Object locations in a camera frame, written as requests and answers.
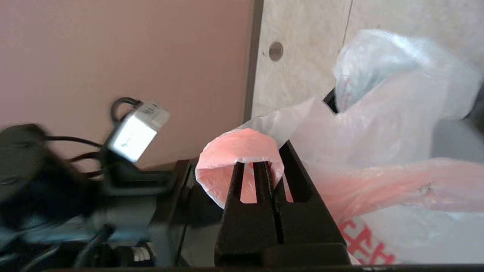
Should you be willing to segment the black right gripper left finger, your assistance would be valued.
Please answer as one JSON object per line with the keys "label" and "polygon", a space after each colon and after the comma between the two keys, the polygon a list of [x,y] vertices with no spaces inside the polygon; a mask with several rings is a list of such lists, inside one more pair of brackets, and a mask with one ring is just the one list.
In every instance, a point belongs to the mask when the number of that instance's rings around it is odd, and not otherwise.
{"label": "black right gripper left finger", "polygon": [[268,162],[255,162],[256,203],[241,201],[244,164],[232,172],[215,246],[217,266],[260,266],[262,252],[278,243]]}

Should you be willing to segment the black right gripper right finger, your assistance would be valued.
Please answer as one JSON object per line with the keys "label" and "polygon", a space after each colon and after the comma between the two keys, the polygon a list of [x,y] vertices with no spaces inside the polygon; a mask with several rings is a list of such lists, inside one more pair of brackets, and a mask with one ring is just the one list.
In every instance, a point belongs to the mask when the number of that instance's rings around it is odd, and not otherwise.
{"label": "black right gripper right finger", "polygon": [[279,150],[284,174],[276,186],[276,213],[283,241],[289,243],[346,242],[290,141]]}

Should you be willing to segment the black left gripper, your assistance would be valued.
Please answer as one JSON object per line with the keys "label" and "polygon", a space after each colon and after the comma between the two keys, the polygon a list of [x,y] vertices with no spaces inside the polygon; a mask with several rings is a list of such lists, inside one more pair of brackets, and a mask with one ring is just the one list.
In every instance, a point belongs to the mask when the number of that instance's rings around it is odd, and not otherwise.
{"label": "black left gripper", "polygon": [[196,181],[197,162],[176,162],[173,190],[157,199],[150,221],[157,267],[213,266],[222,210]]}

